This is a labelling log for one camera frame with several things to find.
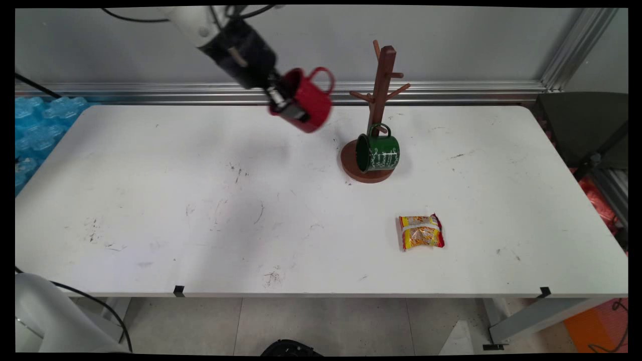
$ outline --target yellow snack package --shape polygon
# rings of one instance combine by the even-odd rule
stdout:
[[[399,217],[399,223],[404,251],[416,245],[444,246],[441,222],[434,213],[428,217]]]

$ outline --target gray wall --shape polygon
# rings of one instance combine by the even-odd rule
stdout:
[[[115,8],[156,18],[154,8]],[[248,22],[286,71],[328,67],[372,81],[372,40],[397,50],[407,80],[538,80],[578,15],[574,8],[287,5]],[[17,9],[15,66],[42,83],[229,82],[172,24],[136,24],[99,9]]]
[[[629,9],[618,10],[564,91],[629,93]]]

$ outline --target cable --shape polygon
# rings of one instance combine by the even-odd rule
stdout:
[[[622,304],[622,298],[620,298],[617,301],[613,302],[613,305],[611,305],[611,309],[613,311],[617,311],[618,308],[620,308],[620,307],[622,307],[622,309],[624,309],[627,312],[627,315],[629,314],[629,309],[625,305]],[[622,335],[622,339],[620,340],[620,343],[614,349],[605,349],[605,348],[603,348],[601,346],[598,346],[596,344],[590,344],[589,345],[589,349],[591,349],[591,351],[593,351],[595,353],[600,353],[600,352],[597,352],[596,348],[604,350],[606,353],[618,352],[620,347],[629,344],[629,343],[626,343],[626,344],[624,343],[624,340],[627,339],[628,335],[629,335],[629,320],[627,318],[627,329],[624,331],[624,335]]]
[[[232,15],[230,15],[229,12],[227,11],[230,8],[230,6],[232,6],[232,5],[226,5],[225,6],[225,15],[228,18],[230,18],[230,19],[249,19],[249,18],[251,18],[253,16],[257,16],[257,15],[259,15],[261,13],[264,13],[264,12],[268,11],[269,9],[275,7],[276,4],[274,4],[274,5],[266,5],[266,6],[260,8],[260,9],[258,9],[256,11],[249,12],[249,13],[246,13],[244,15],[237,14],[237,13],[233,13]]]
[[[221,23],[218,22],[218,16],[216,16],[216,12],[214,11],[214,6],[213,5],[209,6],[209,12],[212,13],[212,17],[214,18],[214,23],[215,23],[216,27],[218,28],[218,32],[220,32],[223,35],[223,37],[225,38],[225,34],[223,32],[223,28],[221,27]]]
[[[24,76],[22,76],[22,75],[20,75],[20,74],[18,74],[16,72],[14,72],[14,73],[15,73],[15,78],[20,80],[21,82],[23,82],[23,83],[25,83],[25,84],[27,84],[27,85],[29,85],[31,87],[34,87],[34,88],[40,90],[41,92],[43,92],[43,93],[45,93],[45,94],[47,94],[49,96],[52,96],[52,97],[54,97],[56,99],[61,98],[61,96],[59,94],[57,94],[57,93],[55,93],[53,91],[50,91],[49,89],[43,87],[42,85],[40,85],[40,84],[38,84],[38,83],[36,83],[36,82],[34,82],[32,80],[29,80],[29,79],[25,78]]]
[[[14,266],[14,267],[15,267],[16,273],[23,273],[22,270],[18,268],[18,266]],[[100,304],[102,307],[105,307],[109,312],[111,312],[112,315],[114,315],[114,317],[116,318],[118,323],[123,328],[123,333],[125,334],[125,338],[127,339],[127,348],[129,348],[129,352],[134,353],[134,351],[132,350],[132,340],[129,338],[129,332],[127,332],[127,327],[125,327],[125,323],[120,318],[118,313],[116,313],[116,311],[114,311],[113,308],[111,308],[107,303],[104,303],[103,301],[100,301],[99,299],[95,298],[94,296],[88,295],[85,292],[82,292],[81,290],[77,290],[77,289],[75,289],[73,287],[70,287],[70,286],[67,286],[67,285],[63,285],[62,283],[58,283],[58,282],[54,282],[54,281],[49,281],[49,282],[53,283],[57,287],[64,288],[66,290],[69,290],[69,291],[72,291],[74,293],[77,293],[77,294],[79,294],[79,295],[81,295],[83,297],[86,297],[86,298],[88,298],[88,299],[90,299],[92,301],[95,301],[98,304]]]
[[[169,21],[167,19],[132,19],[131,17],[116,15],[111,11],[107,10],[107,8],[100,8],[100,10],[103,10],[104,12],[106,12],[110,16],[115,17],[116,19],[121,19],[121,20],[131,21],[131,22],[168,22]]]

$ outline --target floor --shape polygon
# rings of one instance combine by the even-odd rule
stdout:
[[[530,302],[507,299],[511,313]],[[481,299],[135,298],[125,324],[136,353],[250,356],[292,339],[324,356],[408,356],[439,354],[459,320],[476,354],[577,352],[563,323],[483,351],[490,340]]]

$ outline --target red mug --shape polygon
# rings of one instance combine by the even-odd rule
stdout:
[[[319,71],[325,71],[330,77],[330,88],[327,91],[322,91],[312,82],[312,78]],[[330,115],[330,109],[332,108],[330,93],[332,89],[334,89],[334,76],[330,73],[330,70],[324,67],[318,67],[314,69],[308,77],[305,77],[303,69],[298,67],[288,71],[288,73],[281,78],[281,81],[285,86],[292,89],[294,99],[297,101],[298,106],[307,112],[309,118],[301,121],[274,112],[272,106],[268,106],[270,114],[282,117],[306,133],[312,133],[319,129],[327,120],[328,115]]]

